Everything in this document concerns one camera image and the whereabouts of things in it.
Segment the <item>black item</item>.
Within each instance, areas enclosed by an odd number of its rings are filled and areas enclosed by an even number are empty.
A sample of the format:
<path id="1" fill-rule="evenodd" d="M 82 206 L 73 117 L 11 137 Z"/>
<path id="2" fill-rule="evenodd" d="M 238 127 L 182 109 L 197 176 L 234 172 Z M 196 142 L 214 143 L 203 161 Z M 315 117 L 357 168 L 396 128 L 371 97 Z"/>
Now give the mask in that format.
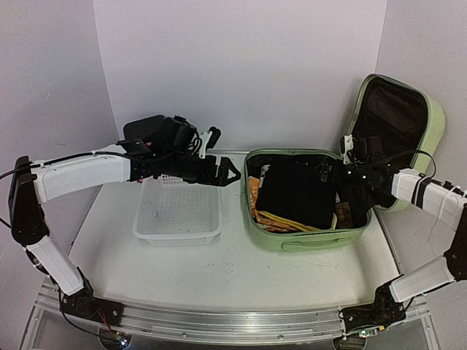
<path id="1" fill-rule="evenodd" d="M 260 167 L 255 207 L 300 225 L 306 230 L 333 227 L 336 185 L 321 179 L 322 155 L 279 156 Z"/>

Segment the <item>green hard-shell suitcase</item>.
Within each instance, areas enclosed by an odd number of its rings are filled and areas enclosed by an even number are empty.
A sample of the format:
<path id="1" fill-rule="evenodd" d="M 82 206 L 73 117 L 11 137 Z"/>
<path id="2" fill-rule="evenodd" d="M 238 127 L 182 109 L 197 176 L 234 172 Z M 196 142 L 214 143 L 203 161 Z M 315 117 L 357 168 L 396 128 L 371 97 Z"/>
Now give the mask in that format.
<path id="1" fill-rule="evenodd" d="M 445 116 L 441 105 L 407 84 L 380 74 L 367 76 L 360 87 L 355 108 L 344 135 L 378 136 L 382 142 L 379 162 L 395 167 L 413 168 L 425 172 L 444 133 Z M 350 204 L 353 229 L 336 227 L 336 204 L 333 227 L 298 233 L 271 233 L 263 230 L 250 213 L 248 177 L 260 176 L 260 167 L 279 156 L 322 155 L 340 160 L 339 152 L 324 149 L 257 149 L 244 159 L 244 213 L 247 232 L 258 247 L 271 252 L 306 252 L 351 244 L 361 237 L 372 220 L 373 210 L 398 211 L 406 202 L 391 195 L 376 194 L 369 203 L 362 190 L 336 186 L 336 203 Z"/>

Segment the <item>white perforated plastic basket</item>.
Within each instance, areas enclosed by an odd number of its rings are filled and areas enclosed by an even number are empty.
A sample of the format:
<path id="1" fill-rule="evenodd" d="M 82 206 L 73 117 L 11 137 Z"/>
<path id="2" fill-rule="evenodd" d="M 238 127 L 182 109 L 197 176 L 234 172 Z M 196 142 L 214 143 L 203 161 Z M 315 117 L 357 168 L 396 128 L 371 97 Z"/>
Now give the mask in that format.
<path id="1" fill-rule="evenodd" d="M 209 245 L 223 229 L 220 188 L 166 175 L 145 179 L 132 229 L 153 246 Z"/>

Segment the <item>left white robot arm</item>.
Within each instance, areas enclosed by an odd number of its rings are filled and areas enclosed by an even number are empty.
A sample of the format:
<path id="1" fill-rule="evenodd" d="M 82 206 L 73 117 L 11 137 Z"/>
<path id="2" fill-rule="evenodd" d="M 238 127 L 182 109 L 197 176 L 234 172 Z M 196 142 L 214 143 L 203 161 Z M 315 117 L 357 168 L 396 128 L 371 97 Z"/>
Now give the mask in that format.
<path id="1" fill-rule="evenodd" d="M 216 158 L 189 147 L 156 147 L 141 139 L 121 140 L 107 147 L 51 160 L 19 157 L 9 177 L 8 207 L 12 238 L 39 269 L 68 296 L 70 307 L 83 319 L 98 312 L 92 288 L 80 269 L 59 247 L 47 222 L 44 204 L 72 193 L 106 184 L 137 182 L 168 175 L 191 184 L 227 187 L 240 171 L 228 157 Z"/>

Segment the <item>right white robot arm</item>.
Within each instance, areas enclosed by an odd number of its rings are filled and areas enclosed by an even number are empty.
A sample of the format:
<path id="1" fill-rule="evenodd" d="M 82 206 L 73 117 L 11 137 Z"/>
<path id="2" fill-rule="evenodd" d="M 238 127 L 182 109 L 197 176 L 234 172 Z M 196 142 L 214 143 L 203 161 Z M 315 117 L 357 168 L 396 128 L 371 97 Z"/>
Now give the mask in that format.
<path id="1" fill-rule="evenodd" d="M 318 172 L 322 182 L 362 190 L 367 196 L 367 203 L 376 194 L 391 195 L 433 215 L 435 221 L 429 238 L 433 237 L 439 223 L 454 233 L 446 252 L 382 287 L 376 300 L 367 308 L 371 321 L 383 323 L 394 314 L 396 305 L 466 280 L 466 191 L 462 187 L 439 181 L 413 168 L 395 167 L 383 162 L 356 165 L 326 160 L 318 166 Z"/>

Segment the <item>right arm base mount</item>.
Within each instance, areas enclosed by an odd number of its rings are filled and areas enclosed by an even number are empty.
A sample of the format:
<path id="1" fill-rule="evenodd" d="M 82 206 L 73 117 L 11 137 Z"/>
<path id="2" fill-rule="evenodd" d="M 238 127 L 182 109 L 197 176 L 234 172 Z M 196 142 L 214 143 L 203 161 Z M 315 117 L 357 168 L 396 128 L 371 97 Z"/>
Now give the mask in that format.
<path id="1" fill-rule="evenodd" d="M 387 327 L 406 318 L 406 306 L 396 302 L 388 289 L 379 288 L 371 303 L 345 307 L 339 312 L 347 334 L 373 327 Z"/>

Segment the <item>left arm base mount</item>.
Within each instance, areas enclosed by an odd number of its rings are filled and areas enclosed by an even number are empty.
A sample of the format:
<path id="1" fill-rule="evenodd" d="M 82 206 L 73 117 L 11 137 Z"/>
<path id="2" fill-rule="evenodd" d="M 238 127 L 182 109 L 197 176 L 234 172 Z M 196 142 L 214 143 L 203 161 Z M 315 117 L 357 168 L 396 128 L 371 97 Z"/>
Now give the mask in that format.
<path id="1" fill-rule="evenodd" d="M 61 298 L 60 306 L 65 315 L 100 322 L 110 327 L 120 326 L 124 311 L 122 303 L 98 297 L 65 295 Z"/>

